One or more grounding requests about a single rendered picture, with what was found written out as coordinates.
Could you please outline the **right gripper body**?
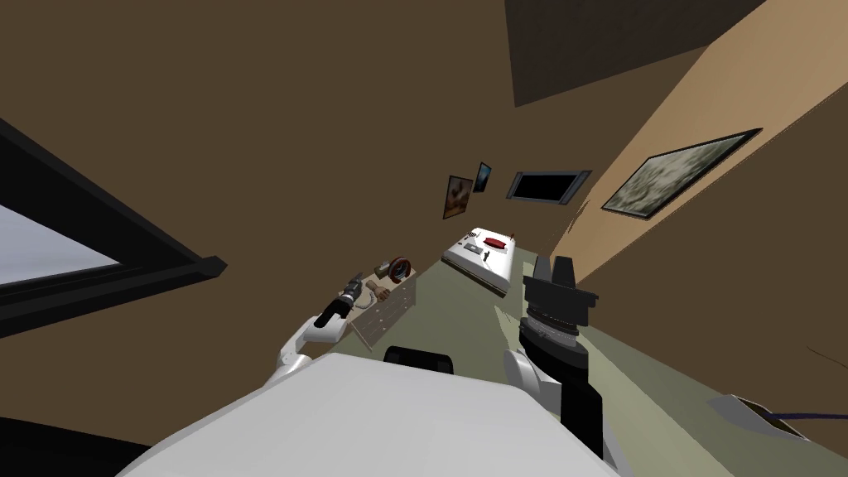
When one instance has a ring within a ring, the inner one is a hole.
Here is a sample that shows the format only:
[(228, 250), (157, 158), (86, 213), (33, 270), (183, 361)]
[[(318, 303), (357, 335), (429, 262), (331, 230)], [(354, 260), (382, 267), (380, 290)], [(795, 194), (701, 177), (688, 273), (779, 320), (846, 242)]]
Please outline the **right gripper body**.
[(524, 299), (532, 311), (569, 325), (588, 326), (589, 309), (599, 300), (592, 292), (535, 277), (524, 277), (523, 285)]

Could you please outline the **beige chest of drawers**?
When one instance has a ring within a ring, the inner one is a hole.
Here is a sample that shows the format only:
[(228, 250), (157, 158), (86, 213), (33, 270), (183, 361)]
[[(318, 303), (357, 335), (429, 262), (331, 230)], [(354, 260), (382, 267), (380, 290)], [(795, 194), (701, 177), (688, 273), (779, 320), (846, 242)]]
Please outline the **beige chest of drawers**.
[(416, 302), (417, 273), (405, 257), (378, 265), (364, 279), (362, 296), (348, 316), (349, 326), (368, 351)]

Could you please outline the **white bed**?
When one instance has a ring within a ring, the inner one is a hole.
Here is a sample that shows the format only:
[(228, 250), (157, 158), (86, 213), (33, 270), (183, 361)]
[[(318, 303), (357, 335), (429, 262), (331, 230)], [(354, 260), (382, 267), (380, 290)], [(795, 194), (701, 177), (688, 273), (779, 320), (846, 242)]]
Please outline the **white bed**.
[(456, 240), (442, 254), (442, 261), (505, 296), (511, 286), (515, 248), (514, 236), (475, 228)]

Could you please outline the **grey framed dark window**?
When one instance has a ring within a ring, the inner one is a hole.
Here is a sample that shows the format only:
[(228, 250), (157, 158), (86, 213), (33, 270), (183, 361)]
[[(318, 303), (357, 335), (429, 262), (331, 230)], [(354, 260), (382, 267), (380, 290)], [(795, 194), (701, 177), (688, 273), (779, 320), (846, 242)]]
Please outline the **grey framed dark window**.
[(508, 200), (567, 205), (592, 171), (519, 171), (506, 195)]

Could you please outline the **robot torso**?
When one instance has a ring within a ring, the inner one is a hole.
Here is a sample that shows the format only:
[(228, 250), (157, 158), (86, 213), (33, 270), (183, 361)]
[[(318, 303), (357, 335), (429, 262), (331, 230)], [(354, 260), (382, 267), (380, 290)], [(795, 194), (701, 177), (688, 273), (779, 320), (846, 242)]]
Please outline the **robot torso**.
[(522, 389), (325, 354), (118, 477), (618, 477)]

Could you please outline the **large grey framed painting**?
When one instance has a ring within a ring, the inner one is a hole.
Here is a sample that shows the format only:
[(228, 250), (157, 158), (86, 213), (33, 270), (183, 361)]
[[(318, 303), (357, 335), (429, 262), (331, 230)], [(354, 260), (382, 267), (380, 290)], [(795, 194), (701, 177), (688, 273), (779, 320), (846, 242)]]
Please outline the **large grey framed painting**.
[(754, 128), (648, 157), (601, 209), (651, 219), (762, 131)]

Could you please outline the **grey box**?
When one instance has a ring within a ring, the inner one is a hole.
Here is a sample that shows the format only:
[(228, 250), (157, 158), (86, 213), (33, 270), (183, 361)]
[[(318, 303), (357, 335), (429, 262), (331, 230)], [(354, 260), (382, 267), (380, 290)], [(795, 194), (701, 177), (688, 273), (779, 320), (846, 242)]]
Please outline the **grey box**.
[(792, 441), (809, 441), (786, 422), (769, 417), (770, 411), (755, 402), (726, 394), (711, 398), (706, 403), (724, 420), (747, 431)]

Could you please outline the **black framed window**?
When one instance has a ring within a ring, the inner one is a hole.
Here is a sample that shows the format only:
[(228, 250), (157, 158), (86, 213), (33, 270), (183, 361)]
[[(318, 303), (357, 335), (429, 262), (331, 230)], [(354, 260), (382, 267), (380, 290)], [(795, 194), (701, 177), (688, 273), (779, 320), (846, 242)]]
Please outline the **black framed window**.
[(0, 339), (220, 276), (0, 118)]

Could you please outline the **brown picture on wall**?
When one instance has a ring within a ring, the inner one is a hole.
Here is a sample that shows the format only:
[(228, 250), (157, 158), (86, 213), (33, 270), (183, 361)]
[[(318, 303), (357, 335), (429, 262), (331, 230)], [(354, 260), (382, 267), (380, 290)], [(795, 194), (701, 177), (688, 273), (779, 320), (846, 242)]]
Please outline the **brown picture on wall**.
[(466, 212), (473, 188), (471, 179), (449, 176), (442, 218), (449, 219)]

